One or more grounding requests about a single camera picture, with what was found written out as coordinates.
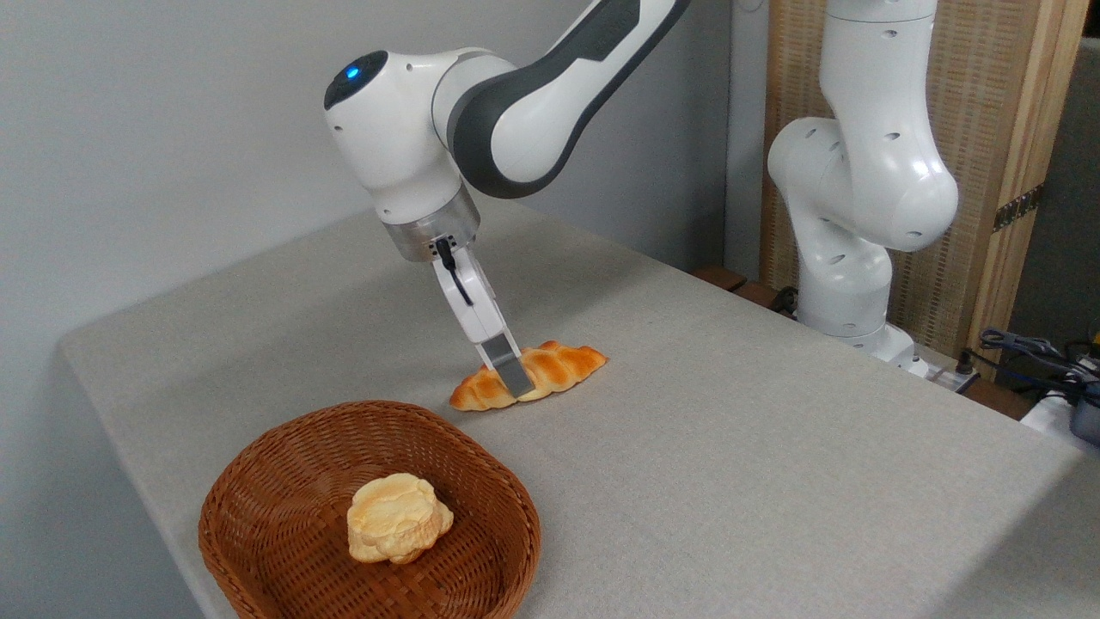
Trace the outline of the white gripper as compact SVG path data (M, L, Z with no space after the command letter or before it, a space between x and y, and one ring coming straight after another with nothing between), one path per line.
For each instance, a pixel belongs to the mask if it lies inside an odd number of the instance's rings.
M432 243L430 248L437 281L468 340L479 345L485 365L498 373L505 388L516 399L534 393L534 382L522 367L522 353L512 338L495 301L495 292L472 250L459 248L454 243Z

